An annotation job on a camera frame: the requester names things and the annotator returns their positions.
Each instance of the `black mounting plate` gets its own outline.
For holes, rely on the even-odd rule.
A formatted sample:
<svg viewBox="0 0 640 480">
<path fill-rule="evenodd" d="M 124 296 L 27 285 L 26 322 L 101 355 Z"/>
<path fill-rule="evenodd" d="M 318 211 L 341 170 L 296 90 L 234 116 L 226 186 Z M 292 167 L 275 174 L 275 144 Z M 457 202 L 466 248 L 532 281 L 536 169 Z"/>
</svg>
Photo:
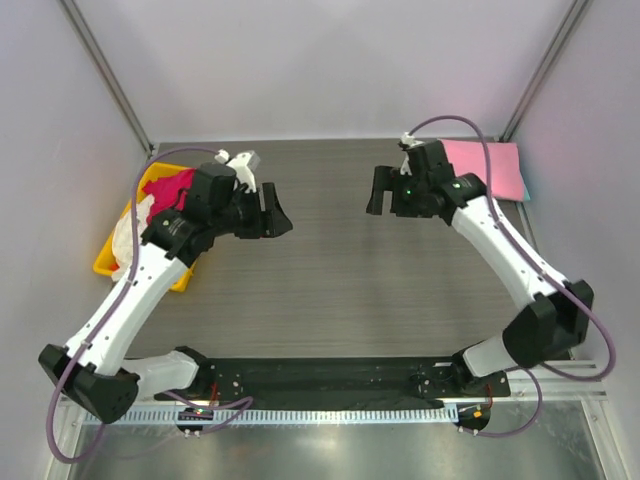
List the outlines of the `black mounting plate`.
<svg viewBox="0 0 640 480">
<path fill-rule="evenodd" d="M 486 385 L 463 392 L 449 357 L 208 359 L 221 404 L 250 395 L 261 410 L 414 410 L 441 399 L 486 397 Z M 493 397 L 511 395 L 504 372 L 488 378 Z M 200 398 L 210 400 L 211 389 Z"/>
</svg>

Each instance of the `gray table surface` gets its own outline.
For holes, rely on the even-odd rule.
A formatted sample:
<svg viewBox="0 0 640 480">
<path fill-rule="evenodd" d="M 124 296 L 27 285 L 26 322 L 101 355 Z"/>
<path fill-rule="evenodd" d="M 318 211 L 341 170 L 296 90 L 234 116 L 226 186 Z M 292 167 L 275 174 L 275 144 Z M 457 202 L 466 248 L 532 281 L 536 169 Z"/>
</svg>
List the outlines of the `gray table surface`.
<svg viewBox="0 0 640 480">
<path fill-rule="evenodd" d="M 516 313 L 490 267 L 440 219 L 365 214 L 373 168 L 402 162 L 394 140 L 206 146 L 258 152 L 257 179 L 276 183 L 294 229 L 216 240 L 130 355 L 177 345 L 219 357 L 446 355 L 495 335 Z M 167 162 L 210 158 L 182 153 Z M 521 228 L 515 205 L 503 209 Z"/>
</svg>

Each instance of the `metal floor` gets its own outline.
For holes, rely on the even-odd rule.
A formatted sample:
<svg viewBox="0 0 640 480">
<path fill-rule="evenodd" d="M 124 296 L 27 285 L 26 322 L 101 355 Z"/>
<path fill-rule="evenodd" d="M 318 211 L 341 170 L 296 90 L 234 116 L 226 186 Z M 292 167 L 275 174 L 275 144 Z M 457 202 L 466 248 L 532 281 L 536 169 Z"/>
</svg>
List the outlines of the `metal floor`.
<svg viewBox="0 0 640 480">
<path fill-rule="evenodd" d="M 497 403 L 489 427 L 513 430 L 534 407 Z M 96 428 L 83 427 L 78 452 Z M 188 440 L 175 426 L 106 432 L 98 455 L 74 467 L 71 479 L 605 479 L 580 402 L 548 402 L 533 427 L 503 440 L 460 434 L 448 424 L 239 427 Z M 160 442 L 135 460 L 116 458 Z"/>
</svg>

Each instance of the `black bracket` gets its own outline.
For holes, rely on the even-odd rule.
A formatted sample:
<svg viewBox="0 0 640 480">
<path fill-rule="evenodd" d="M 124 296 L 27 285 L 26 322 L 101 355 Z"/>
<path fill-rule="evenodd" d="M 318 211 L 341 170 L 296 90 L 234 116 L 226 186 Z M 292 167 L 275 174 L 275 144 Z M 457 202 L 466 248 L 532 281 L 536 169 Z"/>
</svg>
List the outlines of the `black bracket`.
<svg viewBox="0 0 640 480">
<path fill-rule="evenodd" d="M 70 362 L 63 347 L 47 345 L 38 362 L 54 384 Z M 76 364 L 65 382 L 62 393 L 103 423 L 113 423 L 122 417 L 138 395 L 139 377 L 120 370 L 114 376 L 98 375 L 91 364 Z"/>
</svg>

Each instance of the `white cloth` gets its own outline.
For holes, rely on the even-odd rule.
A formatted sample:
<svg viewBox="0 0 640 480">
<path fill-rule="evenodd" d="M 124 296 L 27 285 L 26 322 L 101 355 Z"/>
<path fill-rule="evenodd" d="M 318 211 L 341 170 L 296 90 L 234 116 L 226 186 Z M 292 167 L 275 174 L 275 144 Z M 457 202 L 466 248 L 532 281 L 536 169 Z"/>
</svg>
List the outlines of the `white cloth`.
<svg viewBox="0 0 640 480">
<path fill-rule="evenodd" d="M 142 232 L 147 228 L 147 217 L 155 198 L 153 195 L 147 195 L 144 200 L 136 205 L 136 216 L 138 217 L 138 238 L 136 241 L 140 243 Z M 111 251 L 116 257 L 118 270 L 111 274 L 111 280 L 117 282 L 122 278 L 124 272 L 129 268 L 133 261 L 133 239 L 131 238 L 131 210 L 124 217 L 118 220 L 116 228 L 113 231 L 113 240 L 111 241 Z"/>
</svg>

